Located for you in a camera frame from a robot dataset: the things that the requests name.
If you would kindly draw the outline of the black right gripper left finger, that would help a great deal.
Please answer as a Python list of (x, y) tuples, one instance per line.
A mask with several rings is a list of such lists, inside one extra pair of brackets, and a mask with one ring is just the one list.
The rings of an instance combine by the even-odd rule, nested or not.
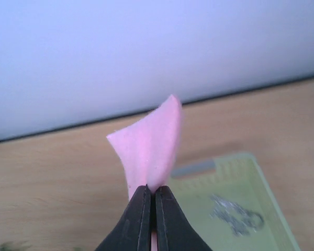
[(96, 251), (140, 251), (151, 249), (151, 191), (139, 186), (120, 220)]

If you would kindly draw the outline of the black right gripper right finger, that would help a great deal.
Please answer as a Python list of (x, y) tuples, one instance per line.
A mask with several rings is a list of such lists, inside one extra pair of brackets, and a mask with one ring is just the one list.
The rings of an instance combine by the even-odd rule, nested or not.
[(168, 186), (162, 186), (156, 191), (155, 206), (158, 250), (212, 250), (192, 228)]

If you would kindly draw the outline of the green plastic basket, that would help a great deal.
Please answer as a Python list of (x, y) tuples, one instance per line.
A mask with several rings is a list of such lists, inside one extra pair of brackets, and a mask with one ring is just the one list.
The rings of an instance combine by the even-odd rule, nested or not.
[(178, 167), (168, 185), (193, 229), (213, 250), (299, 250), (252, 154)]

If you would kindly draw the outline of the pink triangular paper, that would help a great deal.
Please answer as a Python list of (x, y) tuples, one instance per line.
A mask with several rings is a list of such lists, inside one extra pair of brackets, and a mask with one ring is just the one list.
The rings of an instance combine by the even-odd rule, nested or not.
[(144, 118), (107, 136), (125, 171), (130, 201), (139, 186), (151, 191), (151, 249), (157, 249), (155, 192), (174, 166), (180, 140), (182, 104), (170, 95)]

